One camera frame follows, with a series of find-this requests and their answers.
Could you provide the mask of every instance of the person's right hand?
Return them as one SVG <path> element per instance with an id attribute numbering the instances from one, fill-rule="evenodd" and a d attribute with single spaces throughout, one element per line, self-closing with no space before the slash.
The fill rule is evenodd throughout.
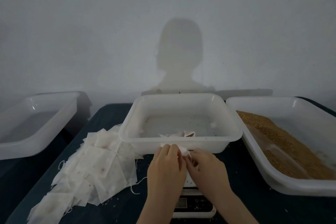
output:
<path id="1" fill-rule="evenodd" d="M 191 159 L 195 164 L 187 157 L 184 159 L 192 180 L 215 207 L 219 205 L 225 195 L 232 193 L 225 165 L 215 155 L 201 149 L 195 149 L 191 153 Z"/>

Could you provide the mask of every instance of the pile of white bags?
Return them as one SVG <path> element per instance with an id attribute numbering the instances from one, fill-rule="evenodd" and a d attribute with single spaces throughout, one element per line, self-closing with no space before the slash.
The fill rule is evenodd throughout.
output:
<path id="1" fill-rule="evenodd" d="M 135 159 L 142 158 L 119 138 L 120 125 L 88 133 L 55 176 L 50 192 L 34 206 L 28 224 L 57 224 L 74 205 L 99 205 L 137 182 Z"/>

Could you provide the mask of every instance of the white plastic tray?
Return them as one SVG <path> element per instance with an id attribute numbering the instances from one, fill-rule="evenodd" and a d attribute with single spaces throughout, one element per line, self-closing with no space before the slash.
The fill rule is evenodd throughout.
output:
<path id="1" fill-rule="evenodd" d="M 194 131 L 196 137 L 161 138 L 159 134 Z M 222 152 L 229 142 L 241 138 L 223 99 L 214 94 L 158 94 L 133 103 L 120 128 L 120 137 L 142 154 L 153 154 L 161 143 L 176 143 L 189 150 Z"/>
<path id="2" fill-rule="evenodd" d="M 270 118 L 277 126 L 310 148 L 328 167 L 336 163 L 336 118 L 313 104 L 295 97 L 233 97 L 226 100 L 232 111 L 244 111 Z M 336 180 L 301 180 L 276 170 L 254 140 L 237 112 L 243 141 L 267 184 L 289 195 L 336 197 Z"/>
<path id="3" fill-rule="evenodd" d="M 28 97 L 0 113 L 0 160 L 44 150 L 77 111 L 79 93 Z"/>

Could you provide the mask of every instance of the white wall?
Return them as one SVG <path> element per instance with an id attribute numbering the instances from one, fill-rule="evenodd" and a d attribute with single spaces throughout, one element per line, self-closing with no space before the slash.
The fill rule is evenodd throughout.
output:
<path id="1" fill-rule="evenodd" d="M 0 108 L 79 90 L 91 115 L 178 91 L 336 110 L 335 15 L 336 0 L 0 0 Z"/>

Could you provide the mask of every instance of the black control panel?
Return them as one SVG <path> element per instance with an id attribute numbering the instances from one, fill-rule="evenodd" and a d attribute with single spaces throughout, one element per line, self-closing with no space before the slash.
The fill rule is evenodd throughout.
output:
<path id="1" fill-rule="evenodd" d="M 202 195 L 180 196 L 174 212 L 211 212 L 212 203 Z"/>

